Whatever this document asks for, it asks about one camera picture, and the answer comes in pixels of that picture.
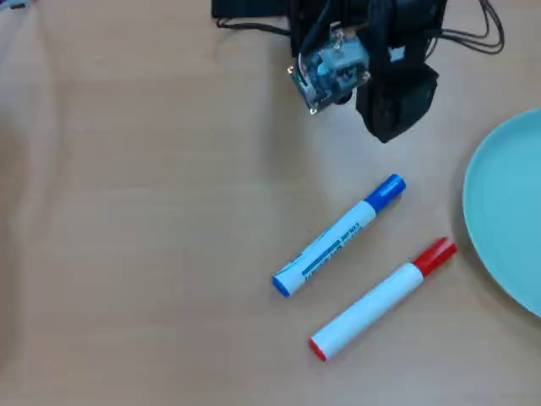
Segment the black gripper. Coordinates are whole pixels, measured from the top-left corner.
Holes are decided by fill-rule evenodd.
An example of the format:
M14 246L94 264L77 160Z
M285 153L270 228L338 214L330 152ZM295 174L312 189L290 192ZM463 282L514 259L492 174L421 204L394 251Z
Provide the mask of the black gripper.
M381 143L409 130L429 110L439 74L426 63L426 40L378 47L371 80L357 88L356 110Z

